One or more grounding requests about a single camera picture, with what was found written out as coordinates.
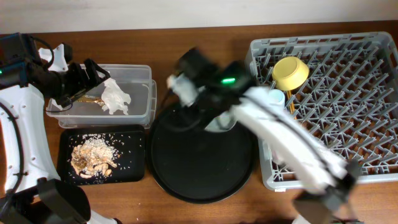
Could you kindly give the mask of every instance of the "gray plastic tub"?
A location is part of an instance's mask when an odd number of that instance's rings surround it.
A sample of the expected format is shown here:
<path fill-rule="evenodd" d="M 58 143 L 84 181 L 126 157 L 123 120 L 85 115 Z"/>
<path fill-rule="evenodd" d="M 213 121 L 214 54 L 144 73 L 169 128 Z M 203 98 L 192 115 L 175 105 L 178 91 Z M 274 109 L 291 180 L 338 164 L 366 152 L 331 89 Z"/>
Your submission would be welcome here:
<path fill-rule="evenodd" d="M 254 40 L 246 69 L 275 87 L 273 66 L 295 56 L 310 68 L 308 80 L 286 97 L 293 117 L 330 150 L 362 165 L 360 183 L 398 180 L 398 52 L 386 32 Z M 272 162 L 260 140 L 264 185 L 302 188 L 288 166 Z"/>
<path fill-rule="evenodd" d="M 107 126 L 117 124 L 141 124 L 146 128 L 153 122 L 156 111 L 156 82 L 152 80 L 151 69 L 147 65 L 99 65 L 111 74 L 120 89 L 131 97 L 128 114 L 117 111 L 113 115 L 103 111 L 95 103 L 74 102 L 72 109 L 47 115 L 57 118 L 63 128 L 82 128 L 87 126 Z M 87 92 L 87 95 L 101 97 L 104 84 Z M 49 101 L 47 110 L 58 110 Z"/>

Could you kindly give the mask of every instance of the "wood grain surface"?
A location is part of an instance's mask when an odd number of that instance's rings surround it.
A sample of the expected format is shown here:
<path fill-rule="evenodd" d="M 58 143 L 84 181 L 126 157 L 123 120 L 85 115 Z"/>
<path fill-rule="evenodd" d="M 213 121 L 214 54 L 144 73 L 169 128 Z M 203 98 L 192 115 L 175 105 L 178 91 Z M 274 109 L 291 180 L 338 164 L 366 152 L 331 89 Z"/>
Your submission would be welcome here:
<path fill-rule="evenodd" d="M 97 63 L 149 65 L 152 78 L 157 82 L 158 99 L 161 99 L 166 92 L 165 79 L 176 61 L 195 46 L 225 66 L 232 60 L 244 59 L 250 41 L 254 39 L 372 31 L 389 32 L 398 40 L 398 21 L 67 32 L 35 36 L 52 46 L 61 42 L 70 44 L 76 62 L 92 58 Z M 56 119 L 47 115 L 44 121 L 51 156 L 56 163 L 63 129 Z M 0 183 L 4 185 L 4 146 L 0 151 Z M 297 212 L 291 200 L 300 192 L 267 190 L 262 184 L 259 166 L 238 193 L 208 205 L 190 204 L 169 196 L 148 171 L 139 182 L 82 188 L 93 210 L 106 217 L 117 217 L 123 223 L 264 223 L 274 218 L 293 219 Z M 351 198 L 359 219 L 366 223 L 397 223 L 397 202 L 398 182 L 359 185 Z"/>

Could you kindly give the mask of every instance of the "green led indicator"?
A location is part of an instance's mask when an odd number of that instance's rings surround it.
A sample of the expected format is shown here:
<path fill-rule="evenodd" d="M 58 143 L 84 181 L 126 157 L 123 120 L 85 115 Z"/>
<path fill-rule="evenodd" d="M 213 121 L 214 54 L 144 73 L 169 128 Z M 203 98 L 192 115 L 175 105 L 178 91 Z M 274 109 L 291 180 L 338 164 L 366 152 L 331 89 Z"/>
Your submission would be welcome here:
<path fill-rule="evenodd" d="M 232 83 L 234 83 L 236 80 L 235 80 L 235 78 L 224 78 L 222 81 L 221 81 L 221 83 L 222 84 L 232 84 Z"/>

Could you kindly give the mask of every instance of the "gray dish rack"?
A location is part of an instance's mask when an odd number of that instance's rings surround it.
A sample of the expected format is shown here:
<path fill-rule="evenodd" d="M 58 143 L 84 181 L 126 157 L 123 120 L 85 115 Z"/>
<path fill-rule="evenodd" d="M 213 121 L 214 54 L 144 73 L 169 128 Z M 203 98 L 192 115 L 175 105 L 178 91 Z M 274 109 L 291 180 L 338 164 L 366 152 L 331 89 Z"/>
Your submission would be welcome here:
<path fill-rule="evenodd" d="M 292 116 L 342 158 L 357 159 L 360 183 L 398 180 L 398 52 L 391 35 L 254 40 L 246 69 L 274 88 L 273 66 L 288 56 L 310 68 L 307 81 L 286 98 L 285 108 L 294 105 Z M 294 172 L 273 163 L 266 144 L 259 145 L 264 185 L 271 190 L 302 188 Z"/>

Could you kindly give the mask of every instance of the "yellow cup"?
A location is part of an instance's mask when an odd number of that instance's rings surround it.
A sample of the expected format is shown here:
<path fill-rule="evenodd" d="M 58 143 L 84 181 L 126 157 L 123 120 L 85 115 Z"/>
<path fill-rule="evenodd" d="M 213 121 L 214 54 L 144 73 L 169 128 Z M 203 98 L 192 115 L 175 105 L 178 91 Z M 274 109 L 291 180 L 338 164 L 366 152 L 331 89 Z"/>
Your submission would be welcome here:
<path fill-rule="evenodd" d="M 286 57 L 276 63 L 272 78 L 276 81 L 277 89 L 294 90 L 305 82 L 309 73 L 310 69 L 300 59 Z"/>

